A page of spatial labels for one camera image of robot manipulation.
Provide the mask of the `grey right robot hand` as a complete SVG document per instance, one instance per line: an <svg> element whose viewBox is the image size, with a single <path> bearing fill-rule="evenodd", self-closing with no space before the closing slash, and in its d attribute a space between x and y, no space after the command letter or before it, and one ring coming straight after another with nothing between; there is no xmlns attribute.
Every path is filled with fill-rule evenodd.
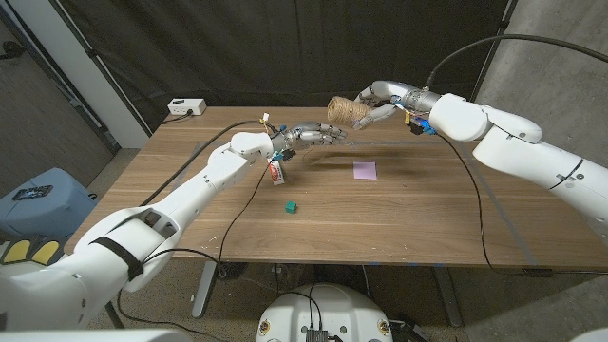
<svg viewBox="0 0 608 342"><path fill-rule="evenodd" d="M371 107L371 111L362 119L355 119L352 128L364 129L372 123L389 118L397 110L429 112L439 99L439 94L426 88L420 89L394 81L375 81L354 100Z"/></svg>

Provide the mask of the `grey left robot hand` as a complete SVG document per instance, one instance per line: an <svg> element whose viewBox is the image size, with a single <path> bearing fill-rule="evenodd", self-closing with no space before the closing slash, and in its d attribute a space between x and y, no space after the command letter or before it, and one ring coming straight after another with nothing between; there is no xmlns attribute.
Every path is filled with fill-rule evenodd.
<svg viewBox="0 0 608 342"><path fill-rule="evenodd" d="M306 149L312 145L330 145L346 139L348 133L336 126L305 122L282 130L271 137L274 151Z"/></svg>

